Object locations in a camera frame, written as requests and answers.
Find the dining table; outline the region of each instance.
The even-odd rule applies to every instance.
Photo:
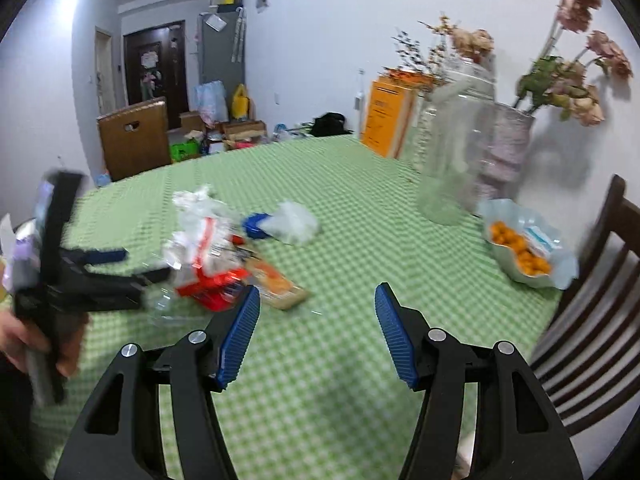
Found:
[[[203,156],[94,189],[78,199],[63,245],[129,253],[108,272],[139,269],[179,230],[175,192],[207,184],[239,215],[291,200],[321,229],[304,246],[256,242],[260,254],[308,298],[282,311],[262,303],[237,380],[213,394],[226,448],[241,480],[397,479],[422,394],[398,378],[376,318],[376,286],[460,342],[512,342],[525,357],[545,331],[557,290],[510,280],[467,214],[443,226],[416,205],[420,174],[351,135],[296,139]],[[151,304],[92,314],[66,400],[35,408],[36,459],[52,477],[76,419],[120,349],[169,346],[203,328],[207,311],[160,320]],[[168,475],[182,478],[169,386],[160,386]],[[466,390],[462,434],[473,431],[476,390]]]

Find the crumpled plastic bag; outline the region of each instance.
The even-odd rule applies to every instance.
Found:
[[[281,202],[277,211],[258,223],[268,235],[289,245],[304,245],[320,230],[318,219],[302,204]]]
[[[224,202],[213,199],[209,186],[202,186],[193,193],[177,191],[173,202],[182,231],[174,232],[172,239],[165,242],[162,257],[176,271],[174,285],[194,281],[192,265],[198,252],[205,254],[202,270],[207,276],[241,266],[231,241],[239,222],[238,213]],[[208,237],[205,236],[207,218],[213,219]]]

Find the wall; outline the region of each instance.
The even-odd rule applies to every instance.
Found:
[[[28,0],[0,43],[0,214],[33,214],[50,168],[88,173],[72,82],[78,0]]]
[[[116,107],[125,106],[124,85],[118,72],[121,59],[120,17],[114,0],[78,0],[72,35],[72,78],[79,133],[93,178],[104,171],[102,143],[96,118],[100,115],[95,80],[95,31],[111,41]]]
[[[209,0],[180,0],[168,4],[155,4],[142,10],[122,14],[122,35],[165,23],[185,21],[185,56],[189,108],[195,110],[194,87],[200,84],[198,68],[198,15],[209,10]]]
[[[436,23],[443,10],[462,27],[485,28],[494,37],[497,99],[512,104],[516,81],[539,54],[559,0],[270,0],[261,13],[255,0],[245,1],[247,86],[257,117],[273,128],[327,111],[354,124],[358,69],[366,71],[367,90],[383,66],[398,65],[391,40],[396,27],[430,45],[431,36],[417,22]],[[593,27],[616,40],[640,71],[640,48],[612,3],[603,1]],[[584,41],[566,32],[560,52],[574,56]],[[640,203],[640,82],[633,79],[629,92],[614,90],[598,79],[597,67],[592,69],[590,79],[603,88],[608,120],[586,129],[574,120],[559,123],[557,111],[542,110],[520,191],[520,201],[562,229],[572,246],[592,225],[614,172],[627,179],[628,196]]]

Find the orange box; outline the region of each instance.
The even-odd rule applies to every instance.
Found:
[[[362,143],[386,158],[397,158],[402,148],[414,102],[414,91],[384,78],[374,81]]]

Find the large glass jar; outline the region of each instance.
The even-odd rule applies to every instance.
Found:
[[[448,60],[444,74],[447,83],[431,95],[436,112],[417,206],[429,220],[453,225],[476,208],[476,180],[494,129],[494,80],[469,59]]]

